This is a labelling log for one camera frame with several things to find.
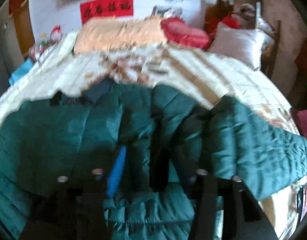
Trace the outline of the maroon fuzzy garment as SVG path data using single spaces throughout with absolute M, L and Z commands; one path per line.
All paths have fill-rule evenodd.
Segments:
M 307 139 L 307 109 L 300 111 L 295 108 L 291 108 L 291 116 L 297 129 L 299 130 L 300 135 Z

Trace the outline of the red heart-shaped cushion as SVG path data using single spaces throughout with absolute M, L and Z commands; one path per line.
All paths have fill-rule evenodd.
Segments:
M 210 45 L 208 34 L 197 28 L 192 28 L 178 17 L 166 18 L 160 23 L 169 42 L 190 48 L 206 49 Z

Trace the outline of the red cloth on chair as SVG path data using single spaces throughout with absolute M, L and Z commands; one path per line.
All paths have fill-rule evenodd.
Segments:
M 223 23 L 223 24 L 225 24 L 228 27 L 233 28 L 233 29 L 240 29 L 241 28 L 241 24 L 237 20 L 233 19 L 231 17 L 231 15 L 228 15 L 228 16 L 222 18 L 222 19 L 219 19 L 219 18 L 216 18 L 216 17 L 211 17 L 204 24 L 205 32 L 208 33 L 208 34 L 215 32 L 219 23 Z

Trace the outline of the clutter of bottles on nightstand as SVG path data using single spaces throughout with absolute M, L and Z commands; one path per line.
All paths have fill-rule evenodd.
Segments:
M 49 38 L 47 38 L 46 34 L 43 33 L 40 35 L 40 37 L 37 39 L 37 41 L 34 43 L 32 48 L 30 48 L 30 58 L 33 62 L 38 61 L 40 56 L 43 54 L 43 52 L 51 46 L 51 42 Z

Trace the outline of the cream floral checked bedspread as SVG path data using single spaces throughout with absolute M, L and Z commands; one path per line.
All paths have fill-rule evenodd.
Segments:
M 0 97 L 0 129 L 6 117 L 24 102 L 49 99 L 57 92 L 80 96 L 92 82 L 108 76 L 119 57 L 130 56 L 148 75 L 144 83 L 148 87 L 171 86 L 205 108 L 213 107 L 224 95 L 232 95 L 275 127 L 298 134 L 282 92 L 262 72 L 237 59 L 174 44 L 76 55 L 77 35 L 76 31 L 69 33 L 46 53 L 43 64 L 35 64 Z

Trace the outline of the white satin pillow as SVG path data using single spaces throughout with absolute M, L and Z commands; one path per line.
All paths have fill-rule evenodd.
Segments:
M 258 29 L 234 29 L 220 22 L 208 51 L 235 58 L 252 70 L 258 70 L 264 41 L 265 34 Z

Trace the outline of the dark green puffer jacket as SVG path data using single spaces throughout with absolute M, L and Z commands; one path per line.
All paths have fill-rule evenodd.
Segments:
M 104 199 L 110 239 L 189 239 L 195 202 L 187 198 L 173 163 L 162 191 L 153 189 L 153 162 L 182 125 L 184 155 L 213 176 L 238 176 L 256 201 L 307 175 L 307 140 L 276 128 L 249 107 L 224 96 L 212 109 L 178 90 L 106 79 L 81 98 L 57 93 L 24 102 L 0 129 L 0 239 L 29 239 L 35 201 L 58 179 L 108 171 L 126 147 L 117 193 Z

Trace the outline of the wooden chair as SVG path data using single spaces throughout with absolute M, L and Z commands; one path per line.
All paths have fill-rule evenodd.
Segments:
M 278 20 L 277 26 L 273 27 L 262 17 L 261 11 L 261 2 L 256 2 L 255 29 L 262 32 L 265 38 L 261 51 L 261 71 L 271 79 L 274 72 L 281 37 L 281 20 Z

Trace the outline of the red Chinese character banner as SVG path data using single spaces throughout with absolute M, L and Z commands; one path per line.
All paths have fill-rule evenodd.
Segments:
M 134 15 L 134 0 L 92 0 L 80 4 L 82 24 L 94 17 L 126 17 Z

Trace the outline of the pink pig plush toy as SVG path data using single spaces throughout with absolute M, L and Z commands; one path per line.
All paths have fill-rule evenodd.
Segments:
M 61 31 L 61 26 L 56 25 L 51 31 L 49 41 L 50 41 L 51 44 L 56 44 L 59 41 L 61 41 L 62 37 L 63 37 L 63 33 Z

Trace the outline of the peach frilled pillow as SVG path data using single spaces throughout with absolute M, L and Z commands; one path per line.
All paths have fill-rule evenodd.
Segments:
M 129 49 L 133 46 L 166 43 L 162 18 L 121 21 L 116 18 L 92 18 L 84 24 L 74 45 L 75 54 L 91 51 Z

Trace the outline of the blue paper bag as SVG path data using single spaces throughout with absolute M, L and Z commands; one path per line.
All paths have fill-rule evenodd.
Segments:
M 17 70 L 13 71 L 10 78 L 9 78 L 9 84 L 11 86 L 14 85 L 15 82 L 17 82 L 19 79 L 21 79 L 23 76 L 25 76 L 33 67 L 33 63 L 31 59 L 27 59 Z

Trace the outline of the wooden door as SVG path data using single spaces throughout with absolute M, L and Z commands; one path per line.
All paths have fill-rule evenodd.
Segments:
M 26 57 L 35 42 L 29 14 L 29 0 L 9 0 L 8 12 L 14 20 L 21 54 Z

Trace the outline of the printed picture against wall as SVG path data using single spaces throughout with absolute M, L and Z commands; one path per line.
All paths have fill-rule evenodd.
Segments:
M 162 18 L 181 17 L 182 8 L 164 5 L 155 5 L 153 7 L 151 16 L 160 16 Z

